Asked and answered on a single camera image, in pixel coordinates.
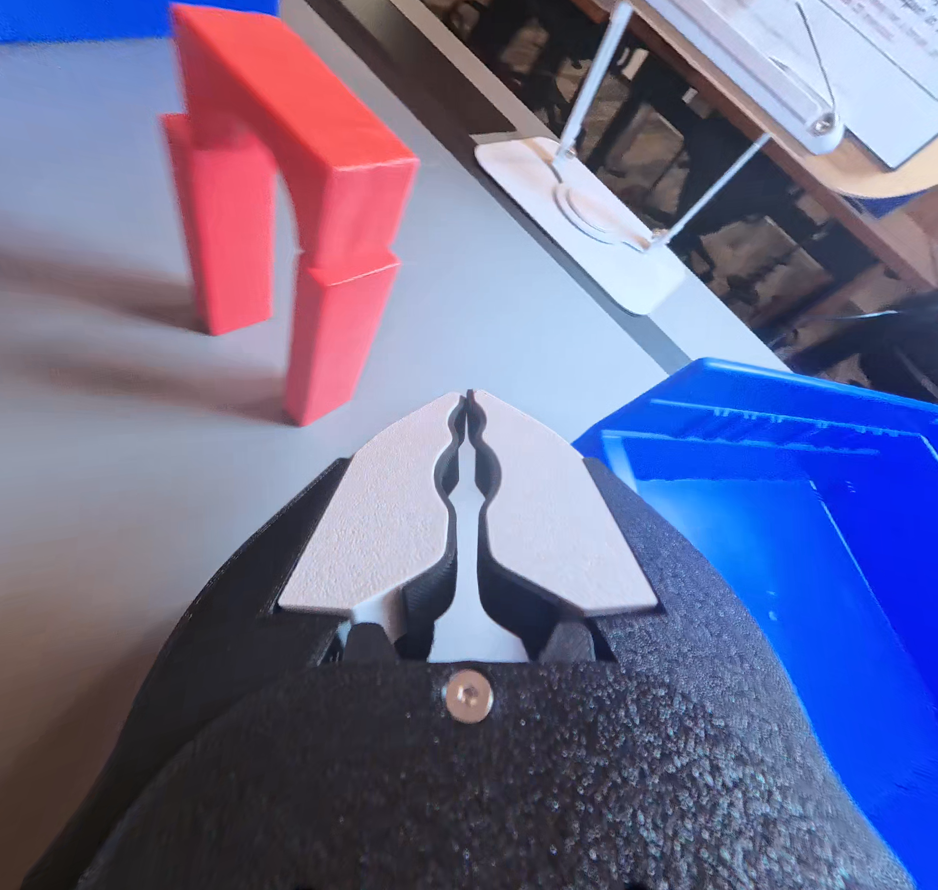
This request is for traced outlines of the red arch wooden block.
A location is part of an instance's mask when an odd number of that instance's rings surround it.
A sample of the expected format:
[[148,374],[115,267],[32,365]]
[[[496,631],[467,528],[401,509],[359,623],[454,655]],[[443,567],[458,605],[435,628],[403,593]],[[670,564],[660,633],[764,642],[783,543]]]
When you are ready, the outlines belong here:
[[390,257],[419,167],[405,143],[279,18],[179,3],[170,18],[193,147],[259,144],[314,267]]

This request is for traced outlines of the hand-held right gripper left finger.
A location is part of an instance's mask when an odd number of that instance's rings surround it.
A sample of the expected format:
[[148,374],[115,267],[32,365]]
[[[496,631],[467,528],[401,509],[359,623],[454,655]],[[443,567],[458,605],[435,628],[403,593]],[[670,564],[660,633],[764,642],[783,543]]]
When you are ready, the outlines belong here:
[[452,601],[449,501],[464,397],[446,393],[354,454],[278,598],[288,612],[381,626],[392,644],[432,627]]

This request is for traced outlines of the brown wooden desk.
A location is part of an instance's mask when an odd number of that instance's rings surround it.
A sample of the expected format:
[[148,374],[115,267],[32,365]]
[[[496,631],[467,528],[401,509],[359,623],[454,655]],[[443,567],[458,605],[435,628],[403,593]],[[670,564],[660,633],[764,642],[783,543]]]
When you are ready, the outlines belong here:
[[[602,23],[616,4],[616,0],[569,1],[596,24]],[[765,114],[711,61],[641,3],[631,5],[634,13],[627,30],[646,50],[685,78],[712,108],[745,135],[755,137],[764,129],[775,132]],[[936,241],[907,213],[897,210],[883,218],[860,213],[845,198],[824,186],[802,157],[778,139],[770,141],[764,151],[792,181],[909,285],[923,291],[936,287]]]

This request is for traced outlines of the white document stand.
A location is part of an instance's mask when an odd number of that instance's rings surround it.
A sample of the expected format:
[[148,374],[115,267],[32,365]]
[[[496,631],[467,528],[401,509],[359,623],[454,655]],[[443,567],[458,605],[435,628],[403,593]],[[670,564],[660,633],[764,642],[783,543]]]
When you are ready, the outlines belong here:
[[[767,117],[764,129],[689,212],[653,232],[576,157],[585,115],[641,3],[723,72]],[[858,200],[936,186],[937,56],[893,59],[822,0],[618,0],[558,142],[475,147],[481,168],[627,312],[655,310],[685,268],[671,246],[774,138],[831,191]]]

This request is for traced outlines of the red rectangular wooden block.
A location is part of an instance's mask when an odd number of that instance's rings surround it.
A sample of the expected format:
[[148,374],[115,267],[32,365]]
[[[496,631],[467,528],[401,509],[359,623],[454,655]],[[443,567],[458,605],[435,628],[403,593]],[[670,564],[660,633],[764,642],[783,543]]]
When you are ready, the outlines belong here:
[[197,315],[205,332],[228,334],[273,312],[277,169],[252,134],[196,146],[190,118],[159,117],[170,160]]
[[400,266],[389,250],[320,265],[299,254],[283,398],[297,426],[353,398]]

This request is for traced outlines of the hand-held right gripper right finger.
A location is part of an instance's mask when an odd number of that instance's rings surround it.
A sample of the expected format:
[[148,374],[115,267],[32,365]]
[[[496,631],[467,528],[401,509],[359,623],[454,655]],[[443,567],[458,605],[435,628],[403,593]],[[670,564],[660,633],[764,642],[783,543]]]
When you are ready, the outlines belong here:
[[467,401],[479,514],[477,582],[493,619],[643,613],[659,599],[582,455],[484,390]]

